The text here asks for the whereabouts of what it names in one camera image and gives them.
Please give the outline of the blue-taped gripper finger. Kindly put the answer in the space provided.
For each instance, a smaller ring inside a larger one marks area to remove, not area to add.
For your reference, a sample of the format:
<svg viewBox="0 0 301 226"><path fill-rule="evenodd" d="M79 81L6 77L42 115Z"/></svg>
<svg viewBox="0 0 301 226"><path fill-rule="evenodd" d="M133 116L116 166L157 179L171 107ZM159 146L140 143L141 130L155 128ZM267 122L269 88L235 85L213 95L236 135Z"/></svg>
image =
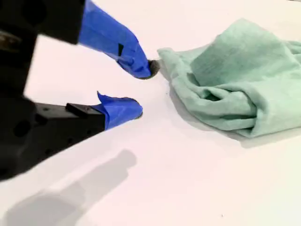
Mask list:
<svg viewBox="0 0 301 226"><path fill-rule="evenodd" d="M31 140L23 164L34 166L52 155L98 133L142 116L142 106L132 98L97 94L97 105L37 104Z"/></svg>
<svg viewBox="0 0 301 226"><path fill-rule="evenodd" d="M46 20L40 32L70 44L81 44L103 52L138 79L159 71L156 60L148 60L138 39L126 26L91 0L44 0Z"/></svg>

